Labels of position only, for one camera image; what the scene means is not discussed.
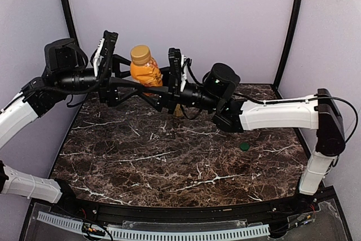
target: green bottle cap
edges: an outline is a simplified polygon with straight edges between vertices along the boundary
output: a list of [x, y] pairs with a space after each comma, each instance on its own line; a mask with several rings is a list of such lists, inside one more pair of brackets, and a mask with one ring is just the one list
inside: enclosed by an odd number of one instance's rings
[[241, 150], [244, 151], [244, 152], [247, 152], [248, 149], [249, 149], [248, 143], [245, 143], [245, 142], [241, 143], [241, 145], [240, 145], [239, 147], [240, 147]]

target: orange bottle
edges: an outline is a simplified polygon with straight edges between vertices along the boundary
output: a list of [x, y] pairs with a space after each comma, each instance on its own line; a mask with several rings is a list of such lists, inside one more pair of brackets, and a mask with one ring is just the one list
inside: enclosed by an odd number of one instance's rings
[[135, 46], [131, 52], [130, 74], [133, 79], [146, 87], [163, 85], [161, 72], [157, 62], [146, 45]]

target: yellow object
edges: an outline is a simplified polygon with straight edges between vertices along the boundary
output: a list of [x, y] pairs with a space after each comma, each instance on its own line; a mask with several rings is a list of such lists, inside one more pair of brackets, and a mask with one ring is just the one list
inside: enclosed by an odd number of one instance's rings
[[163, 85], [158, 64], [152, 57], [148, 46], [135, 46], [131, 50], [130, 56], [130, 74], [133, 79], [146, 87], [160, 87]]

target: orange bottle cap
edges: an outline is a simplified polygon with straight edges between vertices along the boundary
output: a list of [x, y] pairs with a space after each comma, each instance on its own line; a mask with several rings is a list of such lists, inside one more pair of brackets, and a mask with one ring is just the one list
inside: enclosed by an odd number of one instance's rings
[[131, 61], [137, 66], [143, 66], [151, 60], [151, 51], [146, 45], [135, 46], [131, 52]]

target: marble table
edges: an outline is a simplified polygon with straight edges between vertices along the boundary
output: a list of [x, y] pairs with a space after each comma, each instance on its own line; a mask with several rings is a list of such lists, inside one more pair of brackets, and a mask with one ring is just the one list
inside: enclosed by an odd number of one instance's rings
[[[275, 99], [270, 85], [239, 92]], [[138, 97], [118, 107], [88, 96], [52, 178], [80, 199], [149, 207], [204, 207], [293, 195], [307, 157], [293, 129], [219, 131], [211, 115], [174, 119]], [[240, 149], [248, 143], [248, 151]]]

